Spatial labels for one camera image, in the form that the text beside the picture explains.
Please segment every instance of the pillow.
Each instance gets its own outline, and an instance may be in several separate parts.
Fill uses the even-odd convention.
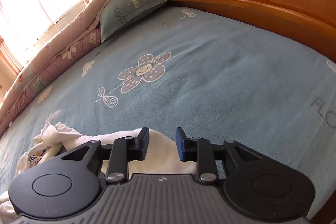
[[[157,8],[168,0],[111,0],[103,9],[100,16],[101,39],[103,43],[114,35]]]

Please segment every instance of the black round pad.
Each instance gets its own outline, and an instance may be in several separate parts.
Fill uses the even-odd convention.
[[[65,175],[48,174],[37,178],[33,182],[33,189],[42,196],[57,196],[67,192],[71,185],[71,179]]]
[[[308,177],[273,160],[242,163],[226,178],[223,190],[242,214],[269,222],[307,214],[315,197]]]
[[[252,185],[256,192],[270,198],[284,196],[292,189],[291,183],[286,178],[274,174],[256,177]]]
[[[78,213],[99,193],[99,180],[86,164],[58,157],[22,172],[8,190],[16,212],[42,219]]]

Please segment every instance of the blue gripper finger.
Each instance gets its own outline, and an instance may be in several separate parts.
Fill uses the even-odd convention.
[[[175,143],[181,161],[185,161],[185,141],[188,140],[181,127],[176,128]]]

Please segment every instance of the window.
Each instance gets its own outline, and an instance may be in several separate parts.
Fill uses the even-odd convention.
[[[18,60],[24,62],[26,56],[20,55],[26,55],[25,50],[80,1],[0,0],[0,35]]]

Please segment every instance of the white towel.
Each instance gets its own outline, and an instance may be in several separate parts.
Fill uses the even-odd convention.
[[[100,140],[101,144],[111,144],[118,138],[132,136],[136,137],[139,129],[131,131],[118,131],[106,135],[94,137],[80,134],[77,130],[67,127],[62,122],[55,126],[46,124],[41,134],[34,137],[34,147],[24,153],[17,165],[16,175],[24,170],[34,167],[53,158],[61,149],[62,145],[70,150],[90,140]],[[162,133],[149,129],[150,141],[146,158],[143,161],[131,161],[128,164],[128,175],[133,173],[147,174],[195,174],[195,162],[182,162],[175,143]],[[104,160],[101,171],[105,174],[108,161]],[[15,220],[17,215],[8,197],[8,191],[0,196],[0,220],[8,224]]]

